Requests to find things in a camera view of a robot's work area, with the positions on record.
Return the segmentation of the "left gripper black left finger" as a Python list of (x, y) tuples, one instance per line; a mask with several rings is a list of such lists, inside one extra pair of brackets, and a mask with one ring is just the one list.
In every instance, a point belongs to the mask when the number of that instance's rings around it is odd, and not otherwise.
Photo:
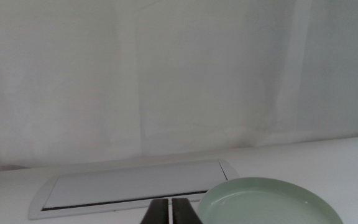
[(153, 199), (140, 224), (169, 224), (168, 199)]

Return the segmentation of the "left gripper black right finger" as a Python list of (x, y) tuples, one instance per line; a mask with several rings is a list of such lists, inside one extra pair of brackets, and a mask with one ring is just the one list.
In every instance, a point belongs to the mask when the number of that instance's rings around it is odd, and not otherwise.
[(172, 198), (173, 224), (202, 224), (187, 198)]

